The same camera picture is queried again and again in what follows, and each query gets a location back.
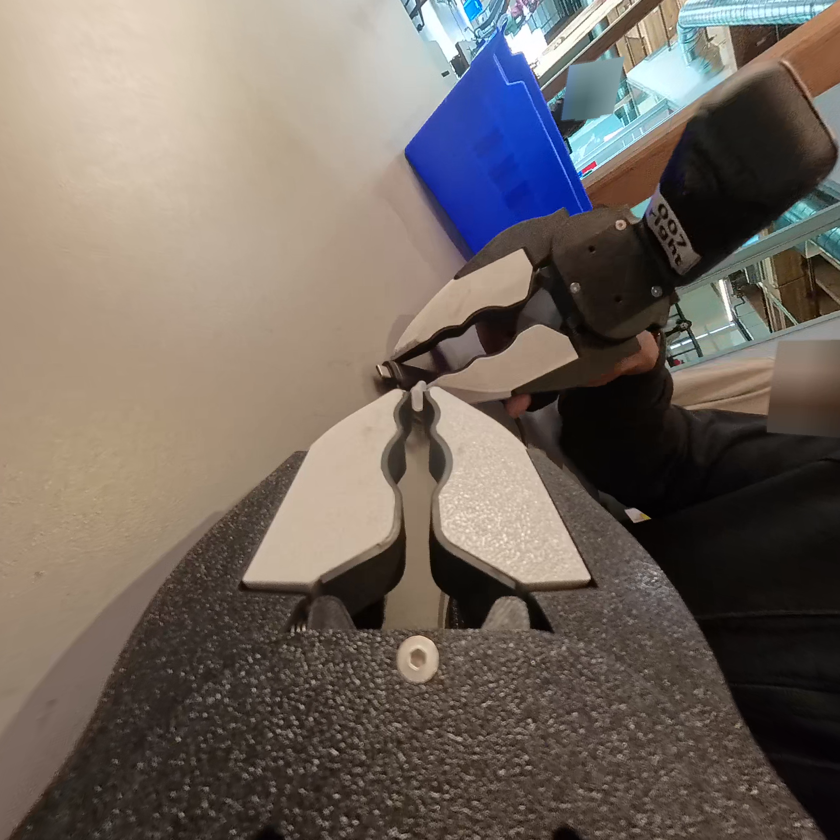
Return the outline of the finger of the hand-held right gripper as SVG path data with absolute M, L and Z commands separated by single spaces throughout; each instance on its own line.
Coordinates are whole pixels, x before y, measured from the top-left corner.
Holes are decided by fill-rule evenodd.
M 578 359 L 566 335 L 541 324 L 526 328 L 495 353 L 466 357 L 457 340 L 455 350 L 444 356 L 442 372 L 420 375 L 420 392 L 436 387 L 470 405 L 503 401 Z
M 452 279 L 408 324 L 392 352 L 392 371 L 420 371 L 416 359 L 432 353 L 441 342 L 469 329 L 488 329 L 501 340 L 455 371 L 472 371 L 495 364 L 520 337 L 539 326 L 528 306 L 536 291 L 533 263 L 524 248 Z

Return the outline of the wooden support post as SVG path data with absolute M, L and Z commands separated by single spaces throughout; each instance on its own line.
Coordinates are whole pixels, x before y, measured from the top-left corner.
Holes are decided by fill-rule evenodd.
M 815 98 L 839 82 L 839 6 L 834 3 L 802 24 L 781 42 L 737 70 L 697 100 L 677 111 L 626 150 L 587 176 L 584 188 L 594 205 L 638 205 L 651 197 L 690 118 L 708 105 L 730 81 L 750 72 L 784 63 L 793 69 L 803 88 Z

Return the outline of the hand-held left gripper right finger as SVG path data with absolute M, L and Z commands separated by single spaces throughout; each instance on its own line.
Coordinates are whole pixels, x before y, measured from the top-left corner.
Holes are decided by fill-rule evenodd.
M 592 575 L 526 445 L 438 386 L 425 392 L 429 472 L 436 481 L 429 559 L 464 613 L 499 597 L 585 588 Z

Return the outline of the person's right hand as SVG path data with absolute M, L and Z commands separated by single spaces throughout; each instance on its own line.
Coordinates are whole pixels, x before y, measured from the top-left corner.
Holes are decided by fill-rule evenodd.
M 633 375 L 642 375 L 655 369 L 663 351 L 663 333 L 660 330 L 645 330 L 636 336 L 637 351 L 616 362 L 614 366 L 584 384 L 584 387 L 608 385 L 615 380 Z M 532 409 L 534 396 L 528 394 L 513 395 L 505 401 L 507 414 L 512 419 L 519 419 Z

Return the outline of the silver spiral air duct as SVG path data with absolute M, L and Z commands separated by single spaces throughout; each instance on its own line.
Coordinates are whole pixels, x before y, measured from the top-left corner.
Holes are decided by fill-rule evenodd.
M 680 33 L 716 26 L 801 25 L 833 1 L 690 1 L 678 15 Z

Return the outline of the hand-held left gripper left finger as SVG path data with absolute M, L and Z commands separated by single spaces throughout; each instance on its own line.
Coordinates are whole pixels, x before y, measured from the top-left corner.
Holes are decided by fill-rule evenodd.
M 345 417 L 306 453 L 242 585 L 338 598 L 351 615 L 382 601 L 405 569 L 405 441 L 409 392 L 394 390 Z

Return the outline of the blue plastic bin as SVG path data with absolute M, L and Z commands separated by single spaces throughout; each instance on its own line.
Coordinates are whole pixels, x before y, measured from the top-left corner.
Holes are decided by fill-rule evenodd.
M 529 63 L 501 31 L 404 154 L 472 253 L 514 224 L 592 210 Z

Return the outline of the person's black clothing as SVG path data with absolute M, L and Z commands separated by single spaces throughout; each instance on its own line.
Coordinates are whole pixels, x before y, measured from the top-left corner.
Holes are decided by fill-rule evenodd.
M 591 483 L 689 608 L 742 718 L 826 838 L 839 823 L 838 453 L 705 499 Z

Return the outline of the person's right forearm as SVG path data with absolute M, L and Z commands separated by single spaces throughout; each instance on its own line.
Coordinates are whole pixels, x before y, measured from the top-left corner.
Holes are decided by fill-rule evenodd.
M 749 487 L 788 481 L 838 491 L 838 441 L 772 433 L 759 414 L 673 401 L 665 363 L 560 397 L 560 447 L 596 489 L 663 517 Z

